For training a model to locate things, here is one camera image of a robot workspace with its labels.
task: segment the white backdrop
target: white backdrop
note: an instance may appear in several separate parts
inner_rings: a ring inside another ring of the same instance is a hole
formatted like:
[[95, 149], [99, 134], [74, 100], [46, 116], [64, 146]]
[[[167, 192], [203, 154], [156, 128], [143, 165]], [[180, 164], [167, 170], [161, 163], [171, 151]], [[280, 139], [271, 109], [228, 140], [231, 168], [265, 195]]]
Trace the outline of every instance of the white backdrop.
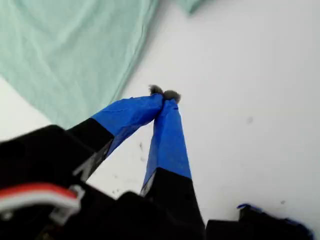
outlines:
[[[190, 17], [160, 1], [123, 97], [147, 95], [149, 84], [182, 94], [204, 221], [236, 220], [237, 205], [252, 203], [320, 233], [320, 1], [215, 0]], [[0, 140], [49, 124], [2, 79], [0, 110]], [[114, 197], [139, 192], [152, 127], [89, 183]]]

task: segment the blue painter's tape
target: blue painter's tape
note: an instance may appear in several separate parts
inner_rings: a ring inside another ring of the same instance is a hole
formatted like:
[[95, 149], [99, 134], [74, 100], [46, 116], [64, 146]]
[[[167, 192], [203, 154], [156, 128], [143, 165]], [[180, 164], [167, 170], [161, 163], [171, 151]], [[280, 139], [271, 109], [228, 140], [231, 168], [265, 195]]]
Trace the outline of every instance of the blue painter's tape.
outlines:
[[92, 116], [114, 139], [108, 156], [138, 128], [150, 123], [163, 108], [163, 96], [132, 97], [116, 101]]
[[240, 204], [239, 206], [237, 206], [237, 209], [244, 209], [245, 207], [251, 208], [252, 210], [256, 211], [257, 213], [262, 213], [263, 212], [263, 210], [261, 208], [256, 207], [256, 206], [252, 206], [249, 203]]
[[185, 137], [176, 101], [166, 100], [155, 118], [143, 185], [156, 168], [163, 168], [191, 179]]

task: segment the green towel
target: green towel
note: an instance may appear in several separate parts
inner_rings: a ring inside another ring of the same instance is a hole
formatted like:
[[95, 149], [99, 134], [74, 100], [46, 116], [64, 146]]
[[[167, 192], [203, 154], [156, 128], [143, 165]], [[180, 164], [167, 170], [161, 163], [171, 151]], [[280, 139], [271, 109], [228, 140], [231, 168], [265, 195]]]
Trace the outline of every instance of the green towel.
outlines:
[[[178, 2], [191, 12], [201, 0]], [[0, 0], [0, 74], [51, 122], [74, 126], [119, 97], [157, 4]]]

